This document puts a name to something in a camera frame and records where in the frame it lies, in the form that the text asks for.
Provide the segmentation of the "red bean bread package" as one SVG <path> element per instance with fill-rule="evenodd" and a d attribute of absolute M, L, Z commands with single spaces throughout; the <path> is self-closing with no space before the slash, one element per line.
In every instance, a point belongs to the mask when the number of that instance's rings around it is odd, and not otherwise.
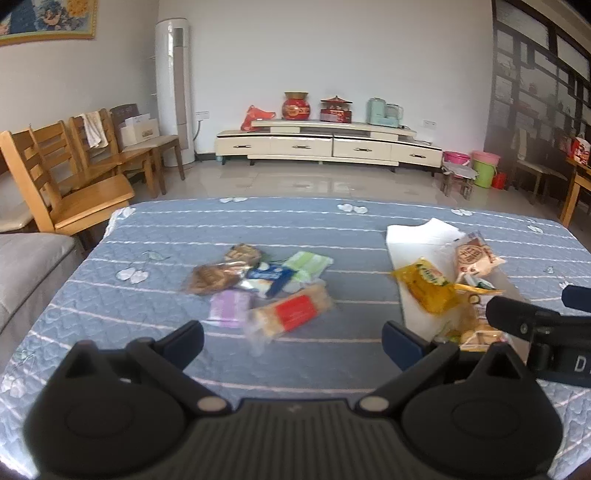
<path fill-rule="evenodd" d="M 457 281 L 466 275 L 486 276 L 506 262 L 492 250 L 479 231 L 466 234 L 455 241 L 454 249 Z"/>

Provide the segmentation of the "yellow snack packet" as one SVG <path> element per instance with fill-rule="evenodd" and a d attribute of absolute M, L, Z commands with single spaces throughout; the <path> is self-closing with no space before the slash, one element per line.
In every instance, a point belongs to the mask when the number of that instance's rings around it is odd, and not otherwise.
<path fill-rule="evenodd" d="M 424 257 L 392 272 L 420 307 L 429 314 L 442 316 L 467 302 L 432 262 Z"/>

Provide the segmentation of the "purple snack packet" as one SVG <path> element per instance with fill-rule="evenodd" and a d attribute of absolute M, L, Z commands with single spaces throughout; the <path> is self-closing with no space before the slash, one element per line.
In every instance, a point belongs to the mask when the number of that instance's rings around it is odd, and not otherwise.
<path fill-rule="evenodd" d="M 242 290 L 224 290 L 211 296 L 208 321 L 223 328 L 240 328 L 249 318 L 252 294 Z"/>

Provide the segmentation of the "dark brown cookie bag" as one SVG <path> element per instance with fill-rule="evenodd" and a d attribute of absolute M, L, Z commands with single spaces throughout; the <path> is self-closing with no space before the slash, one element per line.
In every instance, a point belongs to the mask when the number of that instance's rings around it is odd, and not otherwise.
<path fill-rule="evenodd" d="M 185 291 L 199 296 L 211 295 L 238 285 L 247 271 L 259 266 L 263 253 L 249 244 L 233 245 L 218 263 L 194 267 Z"/>

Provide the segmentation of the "red label cracker bag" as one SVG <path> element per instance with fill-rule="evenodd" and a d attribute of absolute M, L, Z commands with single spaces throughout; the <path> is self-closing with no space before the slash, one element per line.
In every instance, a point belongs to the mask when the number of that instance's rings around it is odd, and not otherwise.
<path fill-rule="evenodd" d="M 334 308 L 334 302 L 322 284 L 315 284 L 270 304 L 253 308 L 247 314 L 243 330 L 252 352 L 263 353 L 267 344 L 296 330 Z"/>

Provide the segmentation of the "light green snack packet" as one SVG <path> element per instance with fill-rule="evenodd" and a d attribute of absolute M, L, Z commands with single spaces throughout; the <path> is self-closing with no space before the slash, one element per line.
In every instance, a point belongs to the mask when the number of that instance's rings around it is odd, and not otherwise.
<path fill-rule="evenodd" d="M 318 282 L 322 273 L 334 264 L 334 259 L 308 251 L 299 251 L 283 262 L 283 267 L 294 271 L 283 292 L 296 293 L 301 288 Z"/>

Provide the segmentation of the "clear bag of buns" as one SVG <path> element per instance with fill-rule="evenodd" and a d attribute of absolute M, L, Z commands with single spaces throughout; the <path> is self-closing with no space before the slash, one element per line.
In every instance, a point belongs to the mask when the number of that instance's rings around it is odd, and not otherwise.
<path fill-rule="evenodd" d="M 436 341 L 453 342 L 462 351 L 472 353 L 486 352 L 494 343 L 508 341 L 505 333 L 489 324 L 482 308 L 465 305 L 457 309 L 457 314 L 435 336 Z"/>

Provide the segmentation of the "green label cake package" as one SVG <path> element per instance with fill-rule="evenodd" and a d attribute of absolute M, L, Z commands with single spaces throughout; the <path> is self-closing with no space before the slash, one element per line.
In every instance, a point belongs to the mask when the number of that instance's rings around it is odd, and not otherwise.
<path fill-rule="evenodd" d="M 488 280 L 482 279 L 468 273 L 464 274 L 458 282 L 455 283 L 456 292 L 464 298 L 464 301 L 470 305 L 482 304 L 489 297 L 501 295 L 503 290 L 497 289 Z"/>

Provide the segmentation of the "grey sofa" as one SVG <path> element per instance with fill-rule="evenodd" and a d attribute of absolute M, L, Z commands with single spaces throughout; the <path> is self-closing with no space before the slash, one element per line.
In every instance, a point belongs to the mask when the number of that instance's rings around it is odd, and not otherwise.
<path fill-rule="evenodd" d="M 47 233 L 1 236 L 1 367 L 82 262 L 77 242 Z"/>

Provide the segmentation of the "white and red cardboard tray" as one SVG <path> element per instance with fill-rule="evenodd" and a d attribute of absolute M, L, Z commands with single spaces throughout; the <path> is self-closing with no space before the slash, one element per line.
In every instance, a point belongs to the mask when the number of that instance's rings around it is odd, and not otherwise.
<path fill-rule="evenodd" d="M 464 233 L 432 218 L 416 226 L 390 225 L 386 244 L 406 328 L 470 352 L 509 340 L 486 319 L 489 301 L 510 287 L 500 271 L 506 260 L 480 232 Z"/>

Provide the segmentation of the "wooden side table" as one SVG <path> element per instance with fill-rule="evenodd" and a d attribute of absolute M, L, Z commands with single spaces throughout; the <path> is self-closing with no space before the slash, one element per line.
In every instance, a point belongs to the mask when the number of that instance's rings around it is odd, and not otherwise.
<path fill-rule="evenodd" d="M 565 228 L 568 228 L 577 206 L 580 191 L 585 190 L 590 192 L 591 190 L 591 169 L 589 166 L 581 164 L 572 158 L 566 158 L 566 162 L 573 167 L 573 173 L 569 183 L 567 198 L 560 215 L 560 223 Z"/>

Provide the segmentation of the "dark chair by shelf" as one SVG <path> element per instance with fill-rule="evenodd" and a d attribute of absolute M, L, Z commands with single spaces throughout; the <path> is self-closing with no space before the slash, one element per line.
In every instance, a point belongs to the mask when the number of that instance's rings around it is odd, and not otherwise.
<path fill-rule="evenodd" d="M 542 194 L 545 202 L 550 194 L 553 181 L 567 182 L 566 175 L 558 164 L 557 150 L 552 144 L 541 138 L 533 138 L 524 128 L 517 128 L 511 144 L 515 154 L 512 167 L 512 182 L 519 190 L 525 181 L 525 174 L 533 177 L 533 188 L 529 197 L 535 204 L 538 194 Z"/>

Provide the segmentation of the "small wooden stool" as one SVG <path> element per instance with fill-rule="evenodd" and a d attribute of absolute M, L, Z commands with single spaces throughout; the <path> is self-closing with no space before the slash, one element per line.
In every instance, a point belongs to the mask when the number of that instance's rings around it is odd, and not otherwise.
<path fill-rule="evenodd" d="M 452 193 L 454 183 L 458 183 L 462 197 L 466 200 L 471 198 L 473 187 L 478 177 L 476 170 L 468 165 L 443 162 L 442 175 L 440 189 L 445 196 L 449 197 Z"/>

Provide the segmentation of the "green bucket pink lid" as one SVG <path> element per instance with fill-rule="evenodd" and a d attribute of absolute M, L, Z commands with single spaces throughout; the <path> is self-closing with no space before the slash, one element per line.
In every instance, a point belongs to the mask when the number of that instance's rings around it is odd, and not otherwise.
<path fill-rule="evenodd" d="M 494 153 L 473 151 L 472 165 L 477 172 L 475 184 L 478 187 L 489 189 L 497 174 L 497 167 L 501 157 Z"/>

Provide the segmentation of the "blue quilted table cover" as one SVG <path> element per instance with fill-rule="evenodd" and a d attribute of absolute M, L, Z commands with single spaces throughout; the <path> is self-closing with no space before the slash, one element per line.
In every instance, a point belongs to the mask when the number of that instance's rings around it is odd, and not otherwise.
<path fill-rule="evenodd" d="M 385 324 L 482 350 L 502 337 L 495 301 L 562 311 L 563 290 L 589 283 L 577 239 L 522 216 L 280 197 L 121 209 L 6 367 L 1 460 L 36 476 L 24 421 L 81 340 L 119 349 L 197 320 L 204 351 L 185 373 L 209 394 L 356 403 L 399 373 Z"/>

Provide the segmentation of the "blue snack packet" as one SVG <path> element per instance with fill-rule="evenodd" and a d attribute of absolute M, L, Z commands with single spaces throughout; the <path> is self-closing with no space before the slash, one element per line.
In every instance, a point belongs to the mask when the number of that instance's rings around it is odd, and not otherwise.
<path fill-rule="evenodd" d="M 252 292 L 259 298 L 270 299 L 290 283 L 295 273 L 290 267 L 262 262 L 256 268 L 247 271 L 236 287 Z"/>

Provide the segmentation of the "pink basin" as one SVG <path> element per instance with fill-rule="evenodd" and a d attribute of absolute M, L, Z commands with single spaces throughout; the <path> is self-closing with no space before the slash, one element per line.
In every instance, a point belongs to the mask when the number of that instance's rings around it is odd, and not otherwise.
<path fill-rule="evenodd" d="M 471 164 L 471 157 L 462 152 L 445 151 L 443 153 L 443 161 L 450 164 L 469 166 Z"/>

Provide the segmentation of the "dark wooden shelf unit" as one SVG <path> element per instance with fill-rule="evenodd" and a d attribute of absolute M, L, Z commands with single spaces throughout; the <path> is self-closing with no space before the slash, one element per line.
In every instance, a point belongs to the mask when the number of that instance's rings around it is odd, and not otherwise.
<path fill-rule="evenodd" d="M 590 52 L 524 1 L 494 1 L 493 78 L 485 149 L 505 155 L 515 131 L 556 145 L 590 139 Z"/>

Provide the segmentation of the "white paper bag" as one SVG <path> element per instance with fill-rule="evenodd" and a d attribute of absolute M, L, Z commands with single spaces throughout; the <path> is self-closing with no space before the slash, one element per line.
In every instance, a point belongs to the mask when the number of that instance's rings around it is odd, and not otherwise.
<path fill-rule="evenodd" d="M 120 126 L 121 142 L 124 147 L 137 145 L 160 135 L 156 119 L 149 114 L 129 117 Z"/>

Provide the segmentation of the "cream tv cabinet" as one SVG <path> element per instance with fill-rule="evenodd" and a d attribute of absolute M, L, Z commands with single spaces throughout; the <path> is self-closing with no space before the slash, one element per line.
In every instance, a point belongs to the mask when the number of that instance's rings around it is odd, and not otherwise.
<path fill-rule="evenodd" d="M 408 128 L 366 123 L 254 120 L 252 130 L 217 134 L 214 153 L 222 163 L 231 157 L 249 162 L 291 160 L 383 166 L 415 165 L 437 171 L 443 150 L 420 142 Z"/>

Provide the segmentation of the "mint green appliance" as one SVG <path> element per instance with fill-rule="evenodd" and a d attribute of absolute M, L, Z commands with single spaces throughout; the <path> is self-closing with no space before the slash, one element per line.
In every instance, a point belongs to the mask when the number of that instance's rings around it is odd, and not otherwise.
<path fill-rule="evenodd" d="M 404 108 L 398 104 L 374 97 L 367 101 L 367 123 L 376 126 L 400 128 L 404 118 Z"/>

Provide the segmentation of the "dark cushioned chair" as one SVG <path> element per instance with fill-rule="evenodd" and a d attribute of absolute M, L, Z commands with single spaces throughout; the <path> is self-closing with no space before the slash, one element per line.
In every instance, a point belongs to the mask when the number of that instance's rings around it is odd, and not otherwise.
<path fill-rule="evenodd" d="M 158 121 L 149 114 L 139 114 L 136 104 L 123 104 L 109 110 L 117 144 L 121 152 L 147 149 L 152 155 L 160 191 L 166 194 L 164 180 L 164 154 L 172 151 L 181 180 L 185 179 L 180 141 L 177 135 L 161 135 Z"/>

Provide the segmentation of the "white standing air conditioner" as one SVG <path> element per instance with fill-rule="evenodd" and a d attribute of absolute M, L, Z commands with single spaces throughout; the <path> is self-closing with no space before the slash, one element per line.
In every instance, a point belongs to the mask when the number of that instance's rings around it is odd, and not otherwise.
<path fill-rule="evenodd" d="M 182 165 L 194 161 L 190 90 L 190 26 L 185 18 L 155 25 L 156 103 L 160 133 L 176 136 Z"/>

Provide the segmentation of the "red gift box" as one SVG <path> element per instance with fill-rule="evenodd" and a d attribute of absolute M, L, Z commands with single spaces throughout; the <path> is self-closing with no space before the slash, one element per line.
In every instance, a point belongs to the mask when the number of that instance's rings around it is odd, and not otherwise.
<path fill-rule="evenodd" d="M 352 122 L 352 102 L 334 96 L 328 99 L 322 99 L 320 120 L 330 123 L 351 123 Z"/>

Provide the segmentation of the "red plastic bag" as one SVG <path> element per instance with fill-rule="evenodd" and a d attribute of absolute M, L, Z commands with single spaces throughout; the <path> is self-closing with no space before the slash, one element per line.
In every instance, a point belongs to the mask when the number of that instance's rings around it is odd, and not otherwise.
<path fill-rule="evenodd" d="M 242 121 L 240 130 L 245 132 L 252 131 L 254 129 L 252 126 L 253 121 L 266 121 L 273 120 L 274 118 L 276 118 L 276 112 L 266 111 L 259 109 L 255 105 L 250 105 L 249 109 L 246 110 L 245 118 Z"/>

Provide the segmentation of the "red round jar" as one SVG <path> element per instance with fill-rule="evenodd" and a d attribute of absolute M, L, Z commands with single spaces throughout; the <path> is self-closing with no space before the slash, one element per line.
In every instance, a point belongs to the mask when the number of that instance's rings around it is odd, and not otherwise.
<path fill-rule="evenodd" d="M 311 107 L 308 104 L 308 92 L 285 91 L 286 100 L 281 106 L 281 118 L 290 121 L 305 121 L 310 118 Z"/>

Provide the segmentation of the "framed wall painting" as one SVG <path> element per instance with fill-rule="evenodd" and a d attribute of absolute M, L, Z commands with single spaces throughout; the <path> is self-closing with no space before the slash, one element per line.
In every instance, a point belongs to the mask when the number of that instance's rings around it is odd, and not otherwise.
<path fill-rule="evenodd" d="M 1 14 L 1 45 L 95 37 L 98 2 L 17 1 Z"/>

